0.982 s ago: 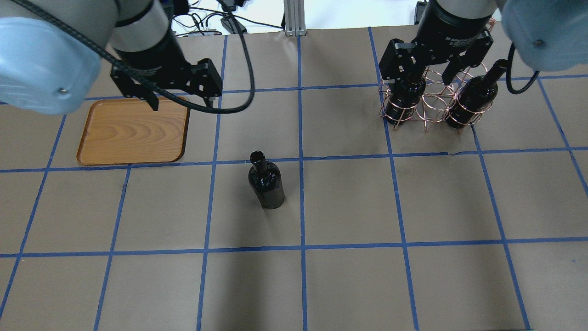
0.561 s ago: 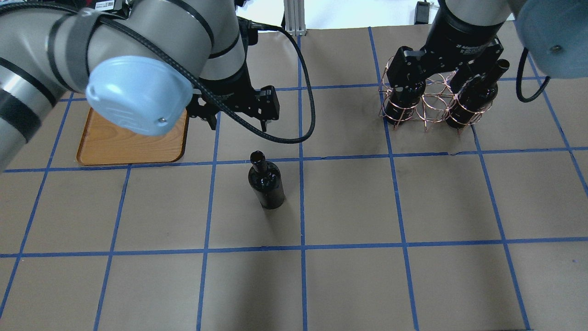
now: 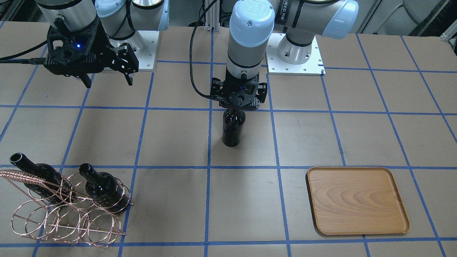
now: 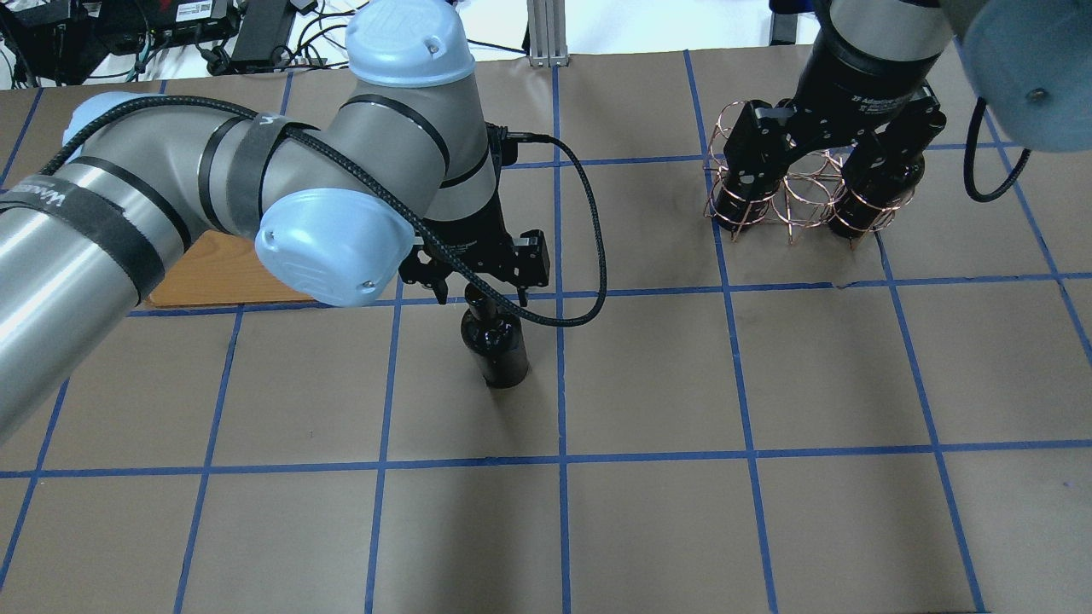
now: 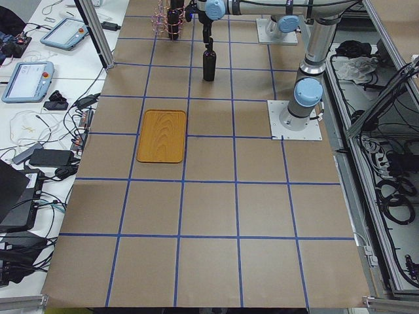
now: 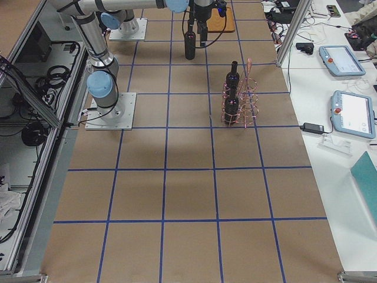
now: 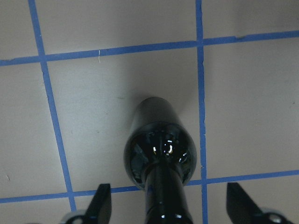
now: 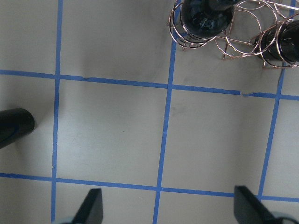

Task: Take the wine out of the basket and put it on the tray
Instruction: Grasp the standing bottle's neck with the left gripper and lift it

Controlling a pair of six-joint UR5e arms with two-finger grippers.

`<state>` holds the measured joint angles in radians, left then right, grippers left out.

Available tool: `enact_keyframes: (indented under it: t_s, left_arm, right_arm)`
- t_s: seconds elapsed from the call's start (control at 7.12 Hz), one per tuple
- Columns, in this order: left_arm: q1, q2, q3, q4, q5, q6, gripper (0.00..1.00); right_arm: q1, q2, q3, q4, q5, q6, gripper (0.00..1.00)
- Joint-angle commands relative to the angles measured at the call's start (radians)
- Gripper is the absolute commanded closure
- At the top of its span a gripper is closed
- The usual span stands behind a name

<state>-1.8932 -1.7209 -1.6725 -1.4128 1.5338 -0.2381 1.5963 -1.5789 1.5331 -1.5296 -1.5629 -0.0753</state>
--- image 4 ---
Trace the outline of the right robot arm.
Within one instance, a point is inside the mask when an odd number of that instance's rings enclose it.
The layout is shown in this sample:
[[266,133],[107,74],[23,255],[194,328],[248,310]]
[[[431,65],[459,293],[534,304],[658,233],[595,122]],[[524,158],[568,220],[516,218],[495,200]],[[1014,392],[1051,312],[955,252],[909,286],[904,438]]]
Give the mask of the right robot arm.
[[912,101],[949,43],[968,82],[1011,140],[1033,152],[1089,150],[1088,1],[815,1],[820,23],[790,101],[748,101],[727,135],[729,190],[775,191],[827,147],[862,147],[878,129],[909,147]]

